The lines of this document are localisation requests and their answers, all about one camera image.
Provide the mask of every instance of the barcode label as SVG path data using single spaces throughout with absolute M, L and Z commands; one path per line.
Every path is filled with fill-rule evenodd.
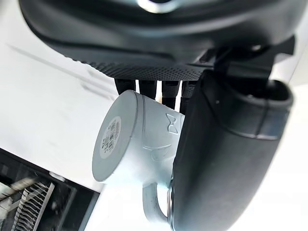
M 112 153 L 119 138 L 120 131 L 121 118 L 117 116 L 109 123 L 109 126 L 104 133 L 101 151 L 102 158 L 107 158 Z

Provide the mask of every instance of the black plastic housing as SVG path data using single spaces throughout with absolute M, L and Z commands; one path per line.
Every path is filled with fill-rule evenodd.
M 176 231 L 225 231 L 238 219 L 268 170 L 292 103 L 281 82 L 249 94 L 204 72 L 173 164 Z
M 290 38 L 307 0 L 174 0 L 166 14 L 135 0 L 19 0 L 30 29 L 59 53 L 118 79 L 198 80 L 208 49 Z

